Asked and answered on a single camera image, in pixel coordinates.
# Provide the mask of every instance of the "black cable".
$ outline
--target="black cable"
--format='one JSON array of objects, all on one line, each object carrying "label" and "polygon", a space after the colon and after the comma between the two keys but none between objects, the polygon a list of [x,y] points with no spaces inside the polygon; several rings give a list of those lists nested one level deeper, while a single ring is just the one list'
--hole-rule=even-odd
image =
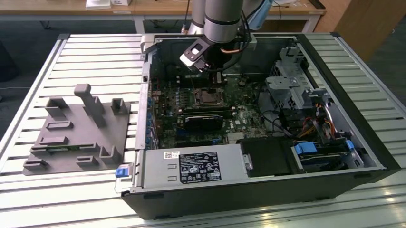
[{"label": "black cable", "polygon": [[275,126],[275,127],[277,127],[281,131],[283,131],[283,133],[285,134],[285,136],[287,137],[289,137],[289,138],[293,138],[293,139],[297,139],[297,137],[295,137],[279,124],[276,124],[273,121],[271,121],[264,115],[263,115],[263,113],[260,112],[260,109],[257,109],[259,110],[259,113],[260,113],[260,115],[261,115],[261,117],[264,118],[264,120],[272,125],[272,126]]},{"label": "black cable", "polygon": [[184,25],[185,25],[185,20],[186,20],[186,17],[188,17],[189,3],[190,3],[190,0],[188,0],[188,6],[185,7],[184,22],[182,22]]},{"label": "black cable", "polygon": [[178,22],[178,20],[176,20],[174,23],[173,23],[173,25],[172,25],[172,27],[169,27],[169,28],[165,30],[165,33],[169,33],[169,30],[170,30],[172,28],[174,28],[177,22]]},{"label": "black cable", "polygon": [[279,5],[279,3],[276,3],[276,4],[277,4],[277,9],[279,9],[279,21],[277,21],[277,25],[276,25],[276,32],[277,32],[279,31],[280,21],[281,21],[281,11],[280,11],[281,6]]},{"label": "black cable", "polygon": [[208,73],[214,73],[214,72],[220,72],[222,70],[226,70],[229,67],[232,67],[237,62],[239,60],[241,59],[241,53],[239,54],[239,56],[234,58],[234,61],[232,61],[232,63],[229,63],[226,66],[224,66],[222,68],[217,68],[217,69],[205,69],[205,71]]},{"label": "black cable", "polygon": [[275,132],[275,121],[279,120],[279,117],[272,121],[272,132]]},{"label": "black cable", "polygon": [[261,112],[260,111],[260,107],[259,107],[259,95],[260,95],[260,89],[261,89],[261,86],[259,86],[259,93],[257,93],[257,96],[256,96],[256,106],[257,106],[257,111],[259,111],[259,113],[260,113],[260,115],[261,115],[261,117],[264,118],[264,120],[265,121],[268,121],[268,123],[272,125],[272,126],[275,126],[276,128],[279,128],[281,131],[283,131],[283,133],[284,133],[284,135],[287,136],[287,137],[289,137],[289,138],[292,138],[292,139],[299,139],[296,136],[293,136],[279,124],[276,124],[273,121],[271,121],[265,116],[264,116],[264,113],[265,112],[277,112],[276,110],[265,110],[264,112]]},{"label": "black cable", "polygon": [[249,42],[251,42],[251,32],[249,32],[249,25],[248,25],[248,22],[247,22],[247,17],[245,17],[245,14],[243,13],[243,11],[240,11],[240,13],[241,13],[241,18],[243,18],[243,28],[244,28],[244,34],[245,34],[245,36],[247,36],[247,38],[245,38],[245,43],[244,43],[244,45],[241,46],[241,49],[240,49],[240,52],[248,47],[248,44],[249,44]]},{"label": "black cable", "polygon": [[265,0],[261,0],[260,4],[257,5],[257,7],[253,9],[253,11],[248,14],[247,19],[249,19],[249,17],[256,13],[256,11],[259,10],[261,4],[265,2]]},{"label": "black cable", "polygon": [[226,70],[229,67],[232,67],[237,62],[239,60],[241,59],[241,51],[247,48],[248,44],[249,44],[249,41],[251,41],[251,33],[249,33],[249,26],[248,26],[248,22],[245,20],[245,15],[241,12],[241,20],[243,20],[243,27],[244,27],[244,34],[245,34],[245,41],[244,41],[244,45],[239,51],[239,56],[234,58],[234,60],[226,65],[224,66],[222,68],[217,68],[217,69],[205,69],[205,71],[208,73],[214,73],[214,72],[220,72],[220,71],[224,71]]}]

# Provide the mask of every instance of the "cable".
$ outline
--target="cable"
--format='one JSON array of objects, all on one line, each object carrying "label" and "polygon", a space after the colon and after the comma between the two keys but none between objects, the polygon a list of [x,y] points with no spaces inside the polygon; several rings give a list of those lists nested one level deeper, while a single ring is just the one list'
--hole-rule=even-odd
[{"label": "cable", "polygon": [[236,53],[243,52],[243,50],[248,47],[248,44],[251,42],[249,25],[248,25],[247,17],[245,17],[245,14],[243,13],[243,11],[240,11],[240,20],[241,20],[241,27],[243,27],[243,32],[244,32],[244,36],[245,36],[244,44],[240,49],[234,49],[234,50],[224,50],[222,48],[220,48],[220,51],[224,54],[236,54]]},{"label": "cable", "polygon": [[0,89],[30,89],[30,87],[6,87]]},{"label": "cable", "polygon": [[185,20],[186,20],[186,17],[188,17],[189,3],[190,3],[190,0],[188,0],[188,6],[185,7],[185,13],[184,13],[184,21],[182,21],[182,25],[185,25]]},{"label": "cable", "polygon": [[269,123],[272,126],[277,127],[277,128],[283,131],[283,133],[285,134],[287,137],[296,139],[296,137],[295,137],[295,136],[293,136],[293,135],[292,135],[292,134],[291,134],[291,133],[279,125],[279,124],[276,124],[273,121],[271,121],[271,120],[261,114],[260,109],[259,109],[259,113],[260,113],[261,117],[264,118],[264,120],[268,121],[268,123]]},{"label": "cable", "polygon": [[273,114],[276,114],[276,115],[280,114],[280,112],[276,111],[276,110],[265,110],[265,111],[263,111],[261,113],[273,113]]},{"label": "cable", "polygon": [[[272,123],[275,123],[275,121],[279,120],[279,117],[272,121]],[[272,132],[275,132],[275,125],[272,124]],[[283,132],[281,132],[283,133]],[[272,133],[273,134],[273,133]]]},{"label": "cable", "polygon": [[189,3],[190,3],[190,0],[188,0],[188,6],[185,7],[184,21],[182,21],[181,30],[180,30],[180,33],[181,33],[182,35],[185,35],[186,32],[188,32],[188,31],[185,30],[185,20],[186,20],[186,17],[188,17]]},{"label": "cable", "polygon": [[333,124],[327,119],[324,119],[324,123],[327,123],[329,126],[329,133],[331,133],[331,137],[333,138],[333,131],[335,131]]},{"label": "cable", "polygon": [[304,127],[305,127],[307,120],[311,120],[311,117],[307,117],[307,118],[303,120],[303,131],[304,131]]},{"label": "cable", "polygon": [[256,11],[259,10],[259,8],[260,8],[260,6],[263,5],[264,2],[265,2],[265,0],[261,0],[260,4],[256,6],[253,11],[248,14],[247,19],[249,19],[249,17],[256,13]]},{"label": "cable", "polygon": [[169,31],[172,28],[174,28],[177,22],[178,22],[178,20],[176,20],[174,23],[173,23],[173,25],[172,25],[172,27],[169,27],[169,28],[165,30],[166,33],[169,33],[168,31]]},{"label": "cable", "polygon": [[205,69],[205,71],[208,73],[214,73],[214,72],[220,72],[222,70],[226,70],[229,67],[232,67],[237,62],[239,60],[241,59],[241,54],[239,54],[239,56],[234,58],[234,61],[232,61],[232,63],[229,63],[226,66],[224,66],[222,68],[217,68],[217,69]]},{"label": "cable", "polygon": [[279,21],[277,21],[277,25],[276,25],[276,32],[279,31],[279,24],[280,24],[280,21],[281,21],[281,11],[280,11],[280,8],[281,8],[281,6],[279,5],[279,3],[276,3],[277,4],[277,9],[279,9]]},{"label": "cable", "polygon": [[311,128],[307,129],[305,132],[303,132],[301,134],[299,134],[297,137],[301,138],[304,135],[312,133],[312,131],[313,131],[315,129],[316,129],[316,128],[312,126]]}]

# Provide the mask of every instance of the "warning label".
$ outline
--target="warning label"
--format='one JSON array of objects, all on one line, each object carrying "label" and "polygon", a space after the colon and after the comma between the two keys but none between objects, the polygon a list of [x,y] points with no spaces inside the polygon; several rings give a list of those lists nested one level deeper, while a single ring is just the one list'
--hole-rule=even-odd
[{"label": "warning label", "polygon": [[178,171],[182,184],[220,181],[220,164],[216,152],[180,154]]}]

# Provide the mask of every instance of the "aluminum slotted table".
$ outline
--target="aluminum slotted table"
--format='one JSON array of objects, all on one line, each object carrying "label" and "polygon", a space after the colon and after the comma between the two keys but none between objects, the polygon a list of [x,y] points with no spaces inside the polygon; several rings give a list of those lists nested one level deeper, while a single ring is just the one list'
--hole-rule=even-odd
[{"label": "aluminum slotted table", "polygon": [[[124,163],[134,158],[142,59],[138,34],[60,36],[0,143],[0,227],[396,227],[406,222],[406,170],[335,199],[172,218],[141,220],[114,191],[114,170],[21,174],[48,115],[48,97],[73,96],[92,85],[101,102],[130,102]],[[307,34],[387,149],[406,168],[406,109],[340,37]],[[315,73],[315,81],[323,87]],[[121,188],[130,185],[122,182]]]}]

